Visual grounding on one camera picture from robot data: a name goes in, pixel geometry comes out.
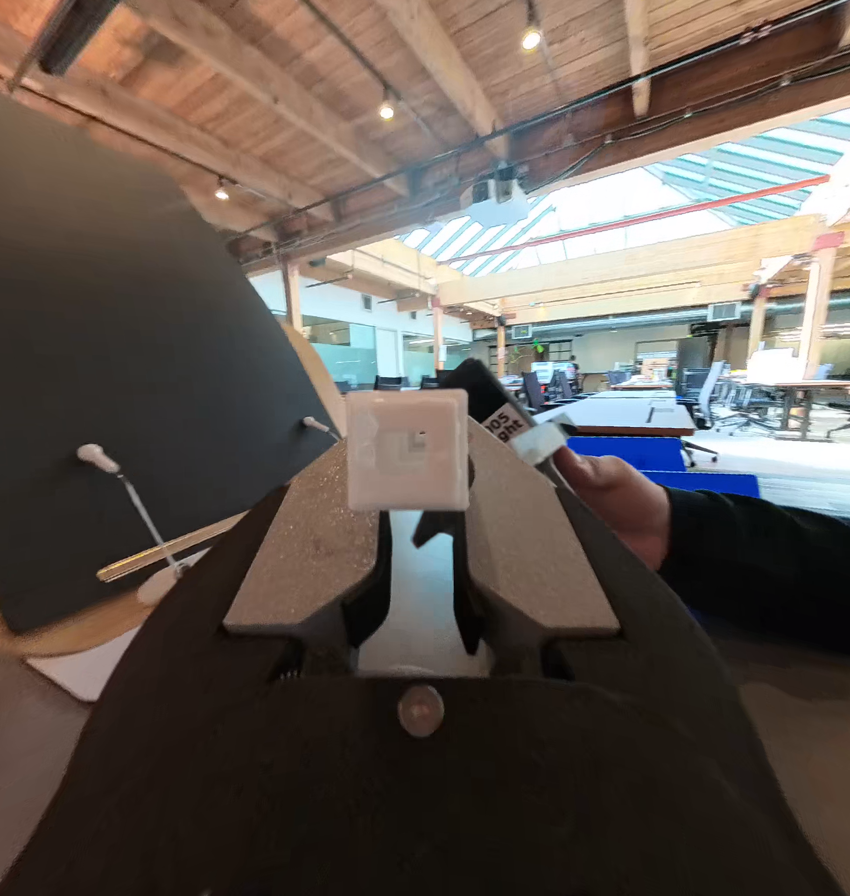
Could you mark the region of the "person's right hand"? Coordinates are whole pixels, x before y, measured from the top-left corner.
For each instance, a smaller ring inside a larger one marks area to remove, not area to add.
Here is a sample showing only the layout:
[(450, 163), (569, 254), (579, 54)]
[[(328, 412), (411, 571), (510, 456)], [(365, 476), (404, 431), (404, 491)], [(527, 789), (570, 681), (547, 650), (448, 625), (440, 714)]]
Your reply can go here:
[(615, 456), (554, 454), (562, 477), (645, 566), (660, 570), (669, 548), (670, 502), (665, 489)]

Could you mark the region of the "white stand ledge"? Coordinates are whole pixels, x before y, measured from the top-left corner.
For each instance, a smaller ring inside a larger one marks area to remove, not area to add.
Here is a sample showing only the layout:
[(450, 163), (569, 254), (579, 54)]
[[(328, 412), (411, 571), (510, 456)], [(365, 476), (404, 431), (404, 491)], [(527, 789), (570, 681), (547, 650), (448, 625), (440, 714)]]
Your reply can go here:
[(245, 511), (240, 512), (160, 546), (133, 554), (102, 567), (95, 576), (104, 584), (112, 584), (136, 574), (147, 573), (149, 576), (138, 586), (136, 599), (144, 607), (154, 608), (183, 574), (204, 556), (213, 542), (233, 529), (245, 516)]

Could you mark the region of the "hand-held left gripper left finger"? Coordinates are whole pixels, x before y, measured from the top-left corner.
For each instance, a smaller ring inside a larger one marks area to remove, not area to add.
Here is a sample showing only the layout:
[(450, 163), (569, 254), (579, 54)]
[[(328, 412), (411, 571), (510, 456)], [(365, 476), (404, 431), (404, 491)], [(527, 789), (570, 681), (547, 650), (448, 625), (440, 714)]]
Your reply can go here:
[(292, 479), (223, 618), (229, 633), (359, 648), (386, 620), (390, 517), (350, 509), (348, 463), (341, 440)]

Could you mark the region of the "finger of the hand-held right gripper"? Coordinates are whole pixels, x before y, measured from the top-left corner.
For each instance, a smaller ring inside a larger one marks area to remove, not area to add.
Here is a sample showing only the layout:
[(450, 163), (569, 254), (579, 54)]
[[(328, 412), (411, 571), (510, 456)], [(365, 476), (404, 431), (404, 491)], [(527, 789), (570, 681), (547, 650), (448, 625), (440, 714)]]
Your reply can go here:
[(421, 548), (438, 535), (454, 539), (464, 531), (463, 511), (423, 511), (412, 536), (412, 544)]

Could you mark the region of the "blue storage bin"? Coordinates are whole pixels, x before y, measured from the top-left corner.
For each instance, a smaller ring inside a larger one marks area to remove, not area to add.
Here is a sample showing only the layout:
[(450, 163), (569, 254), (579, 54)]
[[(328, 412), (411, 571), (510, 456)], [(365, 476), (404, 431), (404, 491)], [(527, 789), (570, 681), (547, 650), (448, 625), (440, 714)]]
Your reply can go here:
[(630, 464), (653, 483), (688, 492), (760, 497), (758, 479), (751, 474), (690, 472), (682, 443), (672, 437), (572, 435), (568, 447), (590, 457), (613, 456)]

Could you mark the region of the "white office desk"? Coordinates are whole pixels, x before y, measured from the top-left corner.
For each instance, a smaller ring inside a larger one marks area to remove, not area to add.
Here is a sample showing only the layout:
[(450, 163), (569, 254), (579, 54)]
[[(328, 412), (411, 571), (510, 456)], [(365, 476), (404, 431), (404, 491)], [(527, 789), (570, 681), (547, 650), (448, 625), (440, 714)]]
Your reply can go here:
[(580, 435), (685, 437), (696, 431), (688, 408), (672, 390), (611, 390), (535, 415)]

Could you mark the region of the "white segmented bar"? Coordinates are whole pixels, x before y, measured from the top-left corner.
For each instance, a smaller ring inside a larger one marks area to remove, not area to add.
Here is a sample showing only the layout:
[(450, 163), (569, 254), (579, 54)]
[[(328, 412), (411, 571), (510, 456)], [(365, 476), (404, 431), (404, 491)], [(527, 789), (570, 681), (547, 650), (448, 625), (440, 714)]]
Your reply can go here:
[(350, 510), (468, 509), (464, 390), (355, 392), (345, 406)]

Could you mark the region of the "glass partition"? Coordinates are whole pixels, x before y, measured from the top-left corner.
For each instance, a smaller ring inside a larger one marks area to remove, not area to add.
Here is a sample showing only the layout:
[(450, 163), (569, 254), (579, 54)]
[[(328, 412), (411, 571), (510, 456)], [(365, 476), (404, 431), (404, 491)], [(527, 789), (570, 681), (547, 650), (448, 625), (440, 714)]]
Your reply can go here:
[(374, 389), (382, 379), (419, 388), (438, 376), (432, 335), (304, 315), (303, 334), (341, 392)]

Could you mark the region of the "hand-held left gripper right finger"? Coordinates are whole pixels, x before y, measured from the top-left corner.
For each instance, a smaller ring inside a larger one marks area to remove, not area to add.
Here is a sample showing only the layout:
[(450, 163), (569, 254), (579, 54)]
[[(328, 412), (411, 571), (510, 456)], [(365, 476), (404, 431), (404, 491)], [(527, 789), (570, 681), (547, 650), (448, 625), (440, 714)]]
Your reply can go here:
[(610, 639), (620, 622), (557, 487), (478, 423), (464, 517), (479, 638), (494, 655), (540, 655), (558, 640)]

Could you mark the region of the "red ceiling pipe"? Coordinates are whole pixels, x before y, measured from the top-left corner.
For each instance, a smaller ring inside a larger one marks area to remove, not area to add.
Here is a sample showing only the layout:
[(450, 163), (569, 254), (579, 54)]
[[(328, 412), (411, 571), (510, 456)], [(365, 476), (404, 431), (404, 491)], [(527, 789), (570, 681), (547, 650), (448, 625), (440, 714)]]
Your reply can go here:
[(827, 185), (831, 180), (831, 174), (822, 174), (813, 177), (807, 177), (799, 181), (771, 185), (769, 187), (749, 191), (747, 193), (733, 194), (715, 199), (700, 201), (698, 203), (668, 207), (664, 209), (645, 212), (643, 214), (607, 220), (582, 228), (559, 231), (552, 235), (545, 235), (543, 237), (527, 239), (517, 243), (506, 242), (501, 245), (492, 244), (490, 246), (484, 246), (477, 252), (464, 253), (436, 261), (441, 265), (450, 267), (453, 267), (453, 265), (474, 263), (479, 260), (493, 258), (495, 255), (499, 254), (513, 254), (517, 252), (523, 252), (527, 249), (536, 249), (544, 245), (565, 243), (569, 240), (598, 236), (604, 233), (610, 233), (617, 230), (626, 230), (633, 227), (661, 222), (663, 220), (721, 210), (733, 205), (758, 203), (762, 200), (770, 199), (774, 196), (784, 196), (786, 194), (792, 193), (811, 193), (816, 187)]

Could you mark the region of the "white office chair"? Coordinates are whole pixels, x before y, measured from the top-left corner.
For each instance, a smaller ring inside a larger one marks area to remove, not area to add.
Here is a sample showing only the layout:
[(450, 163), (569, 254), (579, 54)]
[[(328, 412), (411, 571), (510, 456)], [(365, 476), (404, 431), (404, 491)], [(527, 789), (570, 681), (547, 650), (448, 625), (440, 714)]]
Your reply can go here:
[[(715, 423), (715, 418), (711, 410), (711, 398), (719, 380), (721, 379), (727, 362), (720, 360), (711, 364), (704, 378), (701, 388), (694, 398), (683, 395), (677, 398), (677, 403), (686, 408), (693, 423), (693, 435), (703, 431), (710, 431)], [(710, 463), (717, 464), (719, 462), (719, 454), (695, 441), (681, 439), (681, 451), (686, 456), (687, 468), (695, 469), (697, 467), (696, 453), (707, 454), (710, 456)]]

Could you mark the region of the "white stand base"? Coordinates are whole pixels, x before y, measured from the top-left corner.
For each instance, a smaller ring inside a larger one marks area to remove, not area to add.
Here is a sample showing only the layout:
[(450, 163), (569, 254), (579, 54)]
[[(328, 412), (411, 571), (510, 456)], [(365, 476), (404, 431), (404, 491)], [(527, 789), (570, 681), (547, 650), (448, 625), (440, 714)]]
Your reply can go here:
[(86, 651), (31, 657), (23, 662), (75, 700), (95, 703), (139, 632), (137, 626)]

